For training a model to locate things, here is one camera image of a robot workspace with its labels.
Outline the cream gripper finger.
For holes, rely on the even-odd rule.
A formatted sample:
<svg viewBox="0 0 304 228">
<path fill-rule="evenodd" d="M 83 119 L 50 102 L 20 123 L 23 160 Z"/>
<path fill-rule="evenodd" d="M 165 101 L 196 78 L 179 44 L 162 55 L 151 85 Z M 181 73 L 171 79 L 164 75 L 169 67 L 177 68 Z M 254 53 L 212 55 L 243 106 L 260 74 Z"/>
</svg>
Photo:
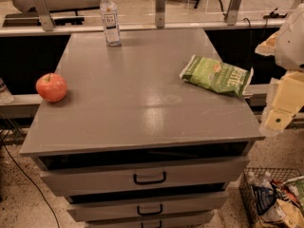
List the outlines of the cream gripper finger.
<svg viewBox="0 0 304 228">
<path fill-rule="evenodd" d="M 262 56 L 274 56 L 276 51 L 276 37 L 278 32 L 273 33 L 261 44 L 258 44 L 255 53 Z"/>
<path fill-rule="evenodd" d="M 266 137 L 282 133 L 303 106 L 303 72 L 287 71 L 279 80 L 272 78 L 261 116 L 260 133 Z"/>
</svg>

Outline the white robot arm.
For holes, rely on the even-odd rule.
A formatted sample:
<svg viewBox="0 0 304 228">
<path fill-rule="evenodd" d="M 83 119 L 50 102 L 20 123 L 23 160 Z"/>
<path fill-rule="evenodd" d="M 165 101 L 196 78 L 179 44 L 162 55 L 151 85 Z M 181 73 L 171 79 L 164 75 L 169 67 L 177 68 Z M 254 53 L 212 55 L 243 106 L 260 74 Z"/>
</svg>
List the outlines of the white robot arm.
<svg viewBox="0 0 304 228">
<path fill-rule="evenodd" d="M 275 56 L 275 63 L 286 69 L 272 79 L 261 116 L 259 131 L 266 137 L 283 132 L 304 106 L 304 4 L 288 16 L 279 31 L 256 47 L 255 53 Z"/>
</svg>

